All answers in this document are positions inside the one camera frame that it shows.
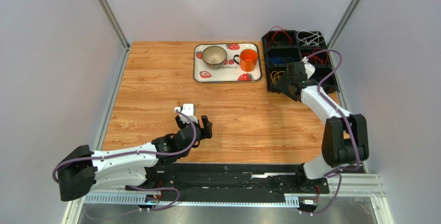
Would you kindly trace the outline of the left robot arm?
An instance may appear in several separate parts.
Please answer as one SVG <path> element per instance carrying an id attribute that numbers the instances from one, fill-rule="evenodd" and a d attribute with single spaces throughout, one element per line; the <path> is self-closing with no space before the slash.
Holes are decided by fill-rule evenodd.
<path id="1" fill-rule="evenodd" d="M 75 148 L 52 173 L 58 183 L 63 202 L 79 199 L 89 192 L 123 187 L 153 188 L 155 168 L 168 165 L 188 156 L 201 140 L 210 139 L 212 122 L 203 115 L 201 120 L 189 122 L 176 116 L 177 133 L 170 133 L 136 147 L 114 151 L 92 151 L 88 145 Z"/>

